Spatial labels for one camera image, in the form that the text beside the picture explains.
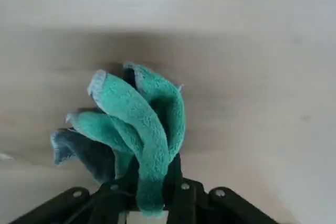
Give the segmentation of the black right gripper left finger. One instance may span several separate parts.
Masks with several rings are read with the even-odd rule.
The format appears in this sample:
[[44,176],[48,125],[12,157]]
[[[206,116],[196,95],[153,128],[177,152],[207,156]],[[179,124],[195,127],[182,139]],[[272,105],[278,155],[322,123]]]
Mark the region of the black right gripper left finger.
[[127,223],[131,210],[137,210],[135,184],[118,179],[93,194],[84,187],[72,187],[11,223]]

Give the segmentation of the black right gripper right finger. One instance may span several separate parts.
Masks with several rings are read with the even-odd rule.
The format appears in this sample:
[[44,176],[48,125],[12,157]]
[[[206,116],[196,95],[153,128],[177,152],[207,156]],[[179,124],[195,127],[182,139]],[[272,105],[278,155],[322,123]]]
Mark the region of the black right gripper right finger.
[[277,223],[227,187],[206,192],[202,183],[185,178],[177,154],[162,189],[167,223]]

